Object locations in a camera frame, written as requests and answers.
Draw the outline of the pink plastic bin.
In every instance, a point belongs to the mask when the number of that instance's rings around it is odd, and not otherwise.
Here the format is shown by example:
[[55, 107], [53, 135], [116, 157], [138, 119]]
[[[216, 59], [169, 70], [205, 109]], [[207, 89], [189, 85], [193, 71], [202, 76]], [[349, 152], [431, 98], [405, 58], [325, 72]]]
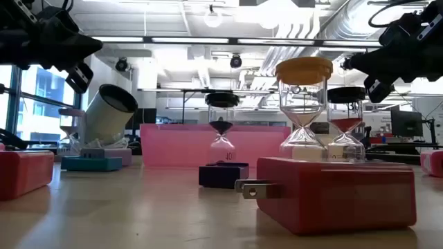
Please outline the pink plastic bin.
[[[255, 167], [259, 157], [279, 155], [290, 127], [235, 125], [227, 133], [235, 147], [233, 160]], [[216, 131], [206, 124], [142, 124], [141, 144], [146, 167], [197, 168], [210, 162]]]

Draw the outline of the large window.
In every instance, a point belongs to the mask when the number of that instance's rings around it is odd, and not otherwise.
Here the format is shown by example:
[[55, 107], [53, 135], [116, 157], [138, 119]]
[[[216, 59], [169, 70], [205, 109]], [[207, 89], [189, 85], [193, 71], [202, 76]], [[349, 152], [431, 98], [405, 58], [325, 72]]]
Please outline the large window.
[[60, 129], [59, 110], [77, 107], [79, 95], [65, 82], [68, 73], [52, 67], [32, 65], [27, 71], [0, 66], [0, 84], [13, 89], [19, 86], [18, 101], [0, 94], [0, 128], [13, 123], [12, 132], [27, 141], [58, 141], [65, 137]]

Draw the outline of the pink wall charger white label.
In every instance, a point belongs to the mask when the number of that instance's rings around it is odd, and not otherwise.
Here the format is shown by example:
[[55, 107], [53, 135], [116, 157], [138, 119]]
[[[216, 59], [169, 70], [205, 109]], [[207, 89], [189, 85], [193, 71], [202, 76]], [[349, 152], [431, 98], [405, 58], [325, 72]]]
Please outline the pink wall charger white label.
[[425, 174], [443, 178], [443, 150], [428, 150], [420, 154], [420, 167]]

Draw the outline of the teal charger block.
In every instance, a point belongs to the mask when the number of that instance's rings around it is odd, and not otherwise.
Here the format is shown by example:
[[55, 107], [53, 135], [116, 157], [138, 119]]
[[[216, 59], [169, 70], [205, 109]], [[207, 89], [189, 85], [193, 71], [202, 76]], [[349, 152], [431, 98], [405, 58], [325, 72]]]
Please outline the teal charger block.
[[81, 172], [111, 172], [122, 169], [122, 158], [84, 158], [79, 156], [63, 157], [61, 169]]

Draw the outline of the large red wall charger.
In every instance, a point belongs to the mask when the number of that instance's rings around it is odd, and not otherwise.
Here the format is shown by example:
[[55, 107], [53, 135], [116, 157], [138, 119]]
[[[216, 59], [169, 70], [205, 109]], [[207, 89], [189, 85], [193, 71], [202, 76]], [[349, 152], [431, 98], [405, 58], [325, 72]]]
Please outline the large red wall charger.
[[417, 221], [415, 175], [399, 163], [262, 157], [235, 182], [245, 199], [293, 234], [407, 228]]

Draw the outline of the black background desk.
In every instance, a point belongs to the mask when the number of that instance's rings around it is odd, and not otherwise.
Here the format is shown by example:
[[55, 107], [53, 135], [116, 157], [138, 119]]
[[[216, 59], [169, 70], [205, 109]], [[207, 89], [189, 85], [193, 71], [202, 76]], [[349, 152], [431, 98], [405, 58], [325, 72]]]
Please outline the black background desk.
[[443, 149], [443, 146], [426, 142], [393, 142], [372, 146], [365, 151], [368, 160], [382, 160], [390, 163], [403, 163], [408, 165], [420, 164], [418, 149]]

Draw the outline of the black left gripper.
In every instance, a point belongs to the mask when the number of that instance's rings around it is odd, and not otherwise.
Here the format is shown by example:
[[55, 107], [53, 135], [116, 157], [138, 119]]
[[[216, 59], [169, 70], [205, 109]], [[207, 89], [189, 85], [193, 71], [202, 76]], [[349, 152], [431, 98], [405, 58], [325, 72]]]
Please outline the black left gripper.
[[102, 47], [100, 40], [75, 33], [66, 10], [0, 10], [0, 64], [26, 68], [36, 63], [63, 71]]

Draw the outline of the pink-capped hourglass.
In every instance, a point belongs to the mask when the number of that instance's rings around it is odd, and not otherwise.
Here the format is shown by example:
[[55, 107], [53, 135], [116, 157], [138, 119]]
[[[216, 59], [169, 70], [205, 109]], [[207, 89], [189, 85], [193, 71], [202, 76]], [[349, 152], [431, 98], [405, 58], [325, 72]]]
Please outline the pink-capped hourglass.
[[58, 156], [79, 156], [84, 142], [84, 116], [80, 109], [59, 109], [60, 129], [65, 137], [57, 142]]

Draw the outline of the white cylindrical spotlight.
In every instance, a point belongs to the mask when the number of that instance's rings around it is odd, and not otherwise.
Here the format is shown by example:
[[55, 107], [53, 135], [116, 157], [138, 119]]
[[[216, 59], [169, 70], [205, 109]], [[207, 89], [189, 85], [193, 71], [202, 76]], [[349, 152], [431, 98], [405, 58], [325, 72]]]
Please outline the white cylindrical spotlight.
[[131, 93], [114, 84], [101, 85], [86, 110], [84, 142], [109, 144], [120, 140], [137, 110], [138, 103]]

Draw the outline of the lavender charger block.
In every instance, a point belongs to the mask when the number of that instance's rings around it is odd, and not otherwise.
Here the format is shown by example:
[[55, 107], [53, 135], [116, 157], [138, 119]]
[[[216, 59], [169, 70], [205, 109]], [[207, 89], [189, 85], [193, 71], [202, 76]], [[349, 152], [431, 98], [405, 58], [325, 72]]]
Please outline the lavender charger block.
[[132, 150], [129, 148], [83, 148], [80, 150], [80, 155], [84, 158], [122, 158], [122, 166], [132, 164]]

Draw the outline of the black-capped red sand hourglass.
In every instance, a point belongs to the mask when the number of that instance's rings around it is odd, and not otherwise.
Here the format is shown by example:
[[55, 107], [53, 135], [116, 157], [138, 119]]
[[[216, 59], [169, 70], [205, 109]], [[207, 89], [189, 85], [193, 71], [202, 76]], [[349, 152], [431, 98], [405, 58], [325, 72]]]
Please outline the black-capped red sand hourglass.
[[352, 131], [363, 122], [362, 101], [365, 89], [360, 86], [344, 86], [327, 91], [327, 121], [338, 135], [327, 145], [328, 160], [361, 163], [365, 160], [365, 147]]

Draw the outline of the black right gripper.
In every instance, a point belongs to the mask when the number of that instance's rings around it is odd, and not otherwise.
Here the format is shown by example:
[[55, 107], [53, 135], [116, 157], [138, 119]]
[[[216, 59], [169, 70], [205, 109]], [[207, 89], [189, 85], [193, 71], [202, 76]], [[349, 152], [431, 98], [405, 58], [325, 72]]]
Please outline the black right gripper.
[[416, 77], [436, 81], [443, 76], [443, 11], [406, 13], [388, 24], [379, 37], [382, 49], [345, 58], [345, 69], [355, 69], [385, 82]]

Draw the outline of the black background rig frame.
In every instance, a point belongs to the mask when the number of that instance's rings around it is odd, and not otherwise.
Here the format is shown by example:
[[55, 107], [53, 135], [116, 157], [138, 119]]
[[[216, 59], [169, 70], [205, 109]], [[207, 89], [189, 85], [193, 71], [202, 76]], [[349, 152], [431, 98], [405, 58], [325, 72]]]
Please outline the black background rig frame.
[[[187, 120], [205, 123], [211, 113], [217, 111], [226, 114], [241, 112], [277, 111], [273, 105], [267, 105], [266, 99], [274, 99], [277, 95], [272, 90], [246, 89], [139, 89], [139, 92], [152, 93], [156, 97], [157, 116], [168, 118], [175, 123], [184, 124]], [[206, 96], [213, 93], [236, 95], [239, 102], [230, 111], [227, 107], [210, 107]]]

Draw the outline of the black-capped blue sand hourglass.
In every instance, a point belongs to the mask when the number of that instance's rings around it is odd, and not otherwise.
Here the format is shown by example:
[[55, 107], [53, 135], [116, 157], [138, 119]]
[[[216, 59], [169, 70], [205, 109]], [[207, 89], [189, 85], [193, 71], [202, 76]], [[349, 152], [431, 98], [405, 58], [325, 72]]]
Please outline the black-capped blue sand hourglass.
[[233, 128], [239, 97], [232, 92], [214, 92], [209, 93], [205, 101], [208, 105], [208, 124], [215, 131], [215, 139], [208, 152], [209, 163], [232, 163], [235, 161], [236, 148], [227, 134]]

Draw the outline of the black monitor stand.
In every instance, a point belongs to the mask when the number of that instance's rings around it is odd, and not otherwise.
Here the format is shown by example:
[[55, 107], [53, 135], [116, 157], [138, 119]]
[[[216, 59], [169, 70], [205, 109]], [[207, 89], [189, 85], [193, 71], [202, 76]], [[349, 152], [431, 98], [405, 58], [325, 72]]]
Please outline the black monitor stand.
[[435, 135], [435, 120], [433, 118], [431, 119], [424, 119], [422, 121], [423, 124], [428, 125], [428, 129], [431, 133], [431, 145], [433, 149], [438, 149], [438, 143], [436, 140], [436, 135]]

